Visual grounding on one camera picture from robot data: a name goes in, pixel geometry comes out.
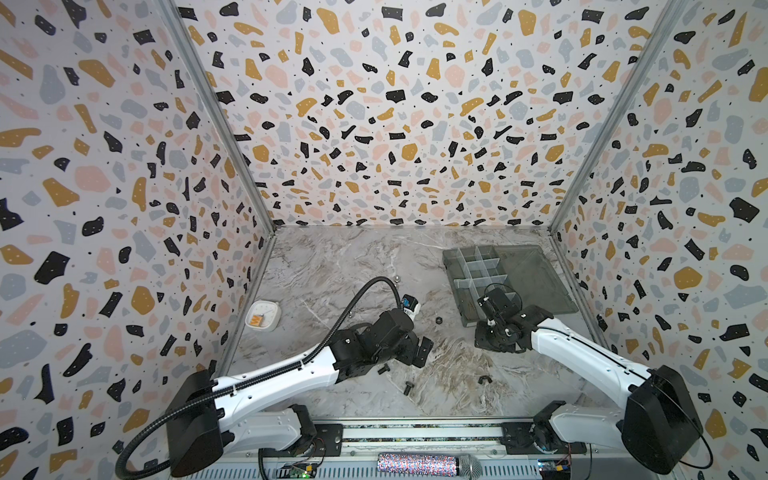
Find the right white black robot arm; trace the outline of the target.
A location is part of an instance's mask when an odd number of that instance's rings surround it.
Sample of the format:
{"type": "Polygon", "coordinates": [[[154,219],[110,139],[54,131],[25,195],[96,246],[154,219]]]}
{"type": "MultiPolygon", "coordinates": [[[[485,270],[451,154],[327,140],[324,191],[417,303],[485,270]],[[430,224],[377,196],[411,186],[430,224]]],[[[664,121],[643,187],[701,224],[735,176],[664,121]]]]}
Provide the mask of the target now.
{"type": "Polygon", "coordinates": [[[476,326],[476,347],[547,356],[613,403],[594,408],[552,401],[533,417],[527,432],[512,434],[510,446],[556,454],[574,443],[600,445],[623,450],[647,470],[667,475],[702,440],[703,426],[676,370],[630,361],[501,289],[483,294],[477,304],[485,318],[476,326]]]}

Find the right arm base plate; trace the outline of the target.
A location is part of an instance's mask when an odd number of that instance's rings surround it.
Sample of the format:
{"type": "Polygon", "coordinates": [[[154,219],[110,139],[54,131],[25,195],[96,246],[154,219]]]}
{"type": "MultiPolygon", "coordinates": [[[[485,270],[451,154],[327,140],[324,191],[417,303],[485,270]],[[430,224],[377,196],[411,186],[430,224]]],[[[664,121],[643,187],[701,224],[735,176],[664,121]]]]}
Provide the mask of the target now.
{"type": "Polygon", "coordinates": [[[587,446],[581,442],[566,443],[544,422],[513,421],[501,424],[500,443],[509,455],[586,454],[587,446]]]}

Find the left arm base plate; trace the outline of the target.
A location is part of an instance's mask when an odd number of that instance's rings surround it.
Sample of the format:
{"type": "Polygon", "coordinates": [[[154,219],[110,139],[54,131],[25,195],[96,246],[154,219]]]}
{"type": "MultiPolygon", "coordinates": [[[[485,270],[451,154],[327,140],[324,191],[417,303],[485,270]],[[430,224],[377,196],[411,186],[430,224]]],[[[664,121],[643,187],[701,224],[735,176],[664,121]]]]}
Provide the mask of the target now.
{"type": "Polygon", "coordinates": [[[287,452],[291,457],[339,457],[343,434],[341,423],[315,425],[313,433],[303,434],[287,452]]]}

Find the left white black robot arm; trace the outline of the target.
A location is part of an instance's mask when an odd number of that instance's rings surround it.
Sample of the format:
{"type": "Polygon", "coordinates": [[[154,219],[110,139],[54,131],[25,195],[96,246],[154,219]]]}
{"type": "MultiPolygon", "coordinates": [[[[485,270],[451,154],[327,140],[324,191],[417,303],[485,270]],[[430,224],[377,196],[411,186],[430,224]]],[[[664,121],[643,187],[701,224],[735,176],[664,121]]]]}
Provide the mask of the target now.
{"type": "Polygon", "coordinates": [[[317,436],[307,407],[293,404],[274,412],[272,406],[365,376],[389,361],[422,368],[433,346],[431,339],[416,335],[405,311],[392,309],[362,330],[338,329],[317,350],[269,367],[219,378],[196,372],[168,409],[174,416],[166,425],[170,474],[195,474],[230,452],[300,454],[317,436]]]}

